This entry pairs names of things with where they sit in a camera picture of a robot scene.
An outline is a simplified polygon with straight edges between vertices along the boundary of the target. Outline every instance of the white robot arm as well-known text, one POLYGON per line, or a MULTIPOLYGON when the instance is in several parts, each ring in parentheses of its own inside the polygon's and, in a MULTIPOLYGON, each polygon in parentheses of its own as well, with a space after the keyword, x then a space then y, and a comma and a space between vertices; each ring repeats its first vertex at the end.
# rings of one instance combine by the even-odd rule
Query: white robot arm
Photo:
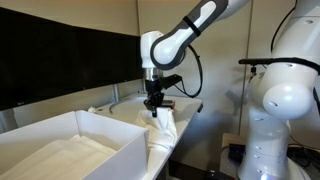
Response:
POLYGON ((265 73, 249 84, 249 129, 241 179, 310 179, 287 158, 289 120, 313 105, 320 72, 320 1, 300 0, 265 73))
POLYGON ((162 34, 151 31, 141 36, 142 67, 145 69, 148 92, 148 99, 144 104, 153 112, 154 117, 164 96, 160 84, 162 70, 177 66, 187 46, 200 36, 201 32, 212 22, 227 18, 238 11, 247 1, 249 0, 201 0, 171 32, 162 34))
MULTIPOLYGON (((226 18, 247 0, 202 0, 171 32, 147 32, 141 37, 148 99, 156 112, 163 93, 161 70, 179 64, 185 48, 212 22, 226 18)), ((300 0, 280 37, 265 73, 249 84, 249 133, 241 179, 310 179, 287 157, 289 120, 306 115, 313 105, 312 90, 320 72, 320 1, 300 0)))

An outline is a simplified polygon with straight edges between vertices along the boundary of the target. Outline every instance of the black cable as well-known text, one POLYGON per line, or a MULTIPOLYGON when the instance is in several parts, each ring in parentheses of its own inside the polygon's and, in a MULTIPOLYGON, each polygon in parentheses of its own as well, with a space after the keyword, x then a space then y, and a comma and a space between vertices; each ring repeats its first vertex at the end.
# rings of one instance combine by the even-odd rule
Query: black cable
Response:
POLYGON ((180 89, 178 86, 176 86, 176 85, 174 85, 174 86, 175 86, 180 92, 182 92, 183 94, 187 95, 188 97, 190 97, 190 98, 195 98, 195 97, 197 97, 197 96, 200 94, 200 92, 201 92, 201 90, 202 90, 203 72, 202 72, 202 66, 201 66, 201 62, 200 62, 200 56, 197 54, 197 52, 194 50, 194 48, 193 48, 191 45, 189 45, 188 48, 192 51, 192 53, 193 53, 193 55, 194 55, 194 57, 195 57, 195 59, 196 59, 196 61, 197 61, 197 65, 198 65, 198 69, 199 69, 199 74, 200 74, 200 87, 199 87, 198 91, 197 91, 195 94, 190 95, 190 94, 188 94, 188 93, 186 92, 183 79, 181 80, 182 89, 183 89, 183 90, 181 90, 181 89, 180 89))
POLYGON ((296 144, 289 144, 288 146, 288 152, 293 151, 291 156, 288 156, 291 158, 294 162, 299 164, 301 167, 308 168, 310 166, 314 167, 318 172, 313 174, 320 176, 320 153, 317 150, 320 150, 318 148, 314 148, 311 146, 307 146, 304 144, 301 144, 297 140, 295 140, 291 135, 290 138, 296 142, 296 144))
POLYGON ((180 60, 180 62, 178 63, 177 66, 179 66, 179 65, 183 62, 183 60, 184 60, 185 57, 186 57, 186 51, 183 52, 182 57, 181 57, 181 60, 180 60))
POLYGON ((285 22, 285 20, 289 17, 289 15, 296 9, 297 3, 298 3, 298 0, 296 0, 294 7, 293 7, 293 8, 288 12, 288 14, 282 19, 282 21, 280 22, 279 26, 277 27, 275 33, 273 34, 272 41, 271 41, 271 46, 270 46, 271 52, 273 51, 273 44, 274 44, 274 41, 275 41, 275 39, 276 39, 276 36, 277 36, 277 34, 278 34, 281 26, 283 25, 283 23, 285 22))
POLYGON ((317 90, 315 87, 313 88, 313 98, 316 101, 318 113, 320 115, 320 100, 319 100, 318 93, 317 93, 317 90))

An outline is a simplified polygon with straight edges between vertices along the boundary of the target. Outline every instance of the black panel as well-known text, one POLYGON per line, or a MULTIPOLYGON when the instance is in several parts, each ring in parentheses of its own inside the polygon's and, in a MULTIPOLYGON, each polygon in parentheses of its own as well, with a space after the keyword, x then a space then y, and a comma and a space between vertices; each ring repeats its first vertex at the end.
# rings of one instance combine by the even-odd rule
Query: black panel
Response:
POLYGON ((0 8, 0 110, 142 78, 140 37, 0 8))

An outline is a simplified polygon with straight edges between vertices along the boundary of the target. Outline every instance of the wall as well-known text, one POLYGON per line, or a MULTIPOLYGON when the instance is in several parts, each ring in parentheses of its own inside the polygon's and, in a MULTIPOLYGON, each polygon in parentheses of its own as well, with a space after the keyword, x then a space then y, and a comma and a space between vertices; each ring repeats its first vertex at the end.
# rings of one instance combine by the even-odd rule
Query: wall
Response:
MULTIPOLYGON (((140 32, 167 33, 198 3, 198 0, 138 0, 140 32)), ((250 3, 236 15, 207 28, 192 43, 200 55, 204 80, 198 98, 203 109, 191 122, 171 159, 199 169, 218 169, 222 134, 238 133, 244 66, 250 22, 250 3)), ((199 73, 191 51, 183 63, 165 72, 183 77, 186 90, 199 87, 199 73)), ((176 88, 166 95, 184 96, 176 88)))
MULTIPOLYGON (((139 35, 135 0, 0 0, 0 6, 69 25, 139 35)), ((110 103, 112 89, 105 86, 14 108, 18 126, 110 103)), ((121 97, 136 93, 142 89, 142 81, 121 83, 119 89, 121 97)))
MULTIPOLYGON (((271 57, 270 44, 271 39, 285 15, 294 7, 293 0, 254 0, 252 12, 252 24, 248 49, 249 58, 271 57)), ((264 68, 259 67, 258 72, 263 72, 264 68)), ((316 81, 316 89, 320 90, 319 78, 316 81)), ((246 136, 247 106, 244 105, 244 113, 241 122, 241 135, 246 136)), ((320 148, 317 138, 320 135, 320 117, 314 103, 310 113, 305 117, 290 121, 292 137, 302 144, 320 148)))

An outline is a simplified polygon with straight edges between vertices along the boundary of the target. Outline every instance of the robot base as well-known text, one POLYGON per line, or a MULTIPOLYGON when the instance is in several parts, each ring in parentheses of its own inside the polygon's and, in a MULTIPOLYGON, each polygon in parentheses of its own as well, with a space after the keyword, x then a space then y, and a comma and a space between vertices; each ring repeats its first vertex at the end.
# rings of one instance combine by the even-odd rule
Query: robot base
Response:
POLYGON ((309 175, 291 159, 286 158, 282 166, 266 166, 258 164, 259 161, 250 161, 245 156, 239 169, 238 176, 241 180, 311 180, 309 175))

